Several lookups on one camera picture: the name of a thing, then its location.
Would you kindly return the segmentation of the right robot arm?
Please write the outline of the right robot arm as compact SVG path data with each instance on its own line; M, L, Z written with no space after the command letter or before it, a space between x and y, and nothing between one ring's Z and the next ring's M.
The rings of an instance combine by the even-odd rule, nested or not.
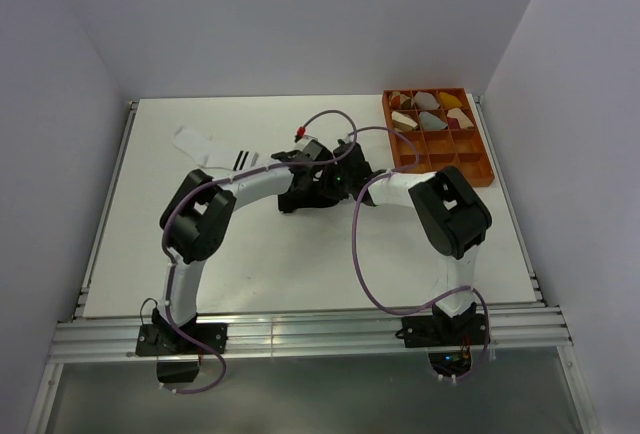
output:
M351 223L351 255L356 278L365 296L379 310L406 317L428 308L432 310L433 332L443 343L452 344L474 322L488 321L488 312L477 314L486 302L473 283L481 244L492 226L489 209L461 171L447 166L422 174L395 170L374 172L364 159L360 145L340 140L333 151L338 175L355 199ZM446 262L444 291L434 299L409 311L383 305L366 284L358 257L358 227L361 207L397 206L412 209L431 247Z

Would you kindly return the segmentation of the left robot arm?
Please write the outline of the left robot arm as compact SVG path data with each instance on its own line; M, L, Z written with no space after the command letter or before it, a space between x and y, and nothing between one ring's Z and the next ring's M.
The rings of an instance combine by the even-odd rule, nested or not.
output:
M326 167L335 166L334 152L299 137L293 150L225 178L191 171L160 219L169 267L151 315L154 343L169 353L186 353L210 339L197 325L197 294L205 264L221 247L235 211L271 196L282 213L332 207L339 199L325 195L319 179Z

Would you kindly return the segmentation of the white brown rolled sock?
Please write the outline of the white brown rolled sock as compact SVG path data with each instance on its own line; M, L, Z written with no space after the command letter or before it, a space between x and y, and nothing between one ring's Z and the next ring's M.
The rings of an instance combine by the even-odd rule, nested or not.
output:
M391 113L393 127L398 132L412 132L419 129L419 124L409 115L393 111Z

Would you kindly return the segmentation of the brown orange rolled sock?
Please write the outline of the brown orange rolled sock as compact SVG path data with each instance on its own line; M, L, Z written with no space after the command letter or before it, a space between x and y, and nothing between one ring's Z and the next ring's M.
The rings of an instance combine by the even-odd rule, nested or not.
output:
M388 103L392 110L413 110L415 100L410 92L392 91L388 95Z

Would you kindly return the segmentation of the grey teal rolled sock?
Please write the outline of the grey teal rolled sock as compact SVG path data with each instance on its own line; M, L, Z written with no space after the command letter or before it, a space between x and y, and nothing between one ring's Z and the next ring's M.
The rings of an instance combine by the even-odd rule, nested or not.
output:
M445 121L429 111L421 111L419 120L424 131L441 131L448 128Z

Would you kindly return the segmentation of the grey white rolled sock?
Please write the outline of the grey white rolled sock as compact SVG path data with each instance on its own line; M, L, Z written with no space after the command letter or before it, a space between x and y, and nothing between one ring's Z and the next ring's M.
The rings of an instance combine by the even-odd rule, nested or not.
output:
M435 110L440 108L436 97L429 92L418 91L414 94L413 99L416 107L419 109Z

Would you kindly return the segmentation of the orange compartment tray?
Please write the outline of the orange compartment tray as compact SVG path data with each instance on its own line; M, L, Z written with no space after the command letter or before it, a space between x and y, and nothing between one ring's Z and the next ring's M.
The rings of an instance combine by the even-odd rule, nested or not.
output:
M415 107L413 110L392 110L388 103L388 95L392 91L410 92L412 96L418 91L433 94L440 104L439 109L423 110ZM470 130L424 131L420 120L421 111L436 114L447 123L446 112L441 105L439 92L444 91L456 95L464 104L461 108L471 117L475 124ZM480 133L480 124L472 111L471 101L467 92L461 87L422 88L400 90L385 90L382 94L382 108L386 125L393 130L389 135L392 158L397 168L407 167L411 173L426 173L439 171L447 166L457 167L467 181L474 187L488 187L495 174L489 155ZM398 132L394 129L391 113L399 111L411 116L419 129L412 132Z

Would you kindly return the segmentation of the pink maroon rolled sock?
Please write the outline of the pink maroon rolled sock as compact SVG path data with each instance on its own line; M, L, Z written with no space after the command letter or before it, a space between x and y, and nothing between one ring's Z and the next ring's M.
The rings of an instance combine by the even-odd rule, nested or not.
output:
M451 130L470 130L475 128L471 117L461 108L453 108L446 112L448 126Z

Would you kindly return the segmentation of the white sock black stripes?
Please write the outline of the white sock black stripes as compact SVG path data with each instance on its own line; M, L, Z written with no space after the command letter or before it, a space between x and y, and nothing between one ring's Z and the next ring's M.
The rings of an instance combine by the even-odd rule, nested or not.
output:
M173 134L172 143L198 167L206 169L239 172L268 163L270 159L254 150L224 146L190 126L180 126Z

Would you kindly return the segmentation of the yellow rolled sock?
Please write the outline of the yellow rolled sock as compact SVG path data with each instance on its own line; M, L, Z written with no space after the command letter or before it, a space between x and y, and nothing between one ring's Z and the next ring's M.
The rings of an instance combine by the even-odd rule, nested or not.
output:
M462 101L454 94L440 91L439 96L440 96L441 105L444 109L450 110L450 109L462 108L464 106Z

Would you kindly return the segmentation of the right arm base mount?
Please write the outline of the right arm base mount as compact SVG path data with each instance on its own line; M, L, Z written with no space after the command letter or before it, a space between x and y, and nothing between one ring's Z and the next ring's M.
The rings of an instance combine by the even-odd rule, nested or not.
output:
M405 348L483 346L488 334L485 316L472 314L457 316L411 316L401 319L401 328L395 338Z

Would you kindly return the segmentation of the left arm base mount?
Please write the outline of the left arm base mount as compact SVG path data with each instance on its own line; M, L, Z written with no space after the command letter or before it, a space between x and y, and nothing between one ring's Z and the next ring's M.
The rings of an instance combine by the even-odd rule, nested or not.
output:
M228 325L224 323L197 323L188 335L223 354L226 348ZM157 357L203 354L204 349L177 334L172 328L162 329L153 324L143 325L138 334L135 355Z

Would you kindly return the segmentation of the aluminium front rail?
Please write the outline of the aluminium front rail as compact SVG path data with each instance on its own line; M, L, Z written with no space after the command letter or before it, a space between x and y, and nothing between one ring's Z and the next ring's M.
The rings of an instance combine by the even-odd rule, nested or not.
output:
M203 316L227 325L224 357L280 358L406 353L395 337L398 317L377 310ZM491 307L491 347L565 347L573 344L558 307ZM85 319L57 326L50 364L138 361L140 322L134 318Z

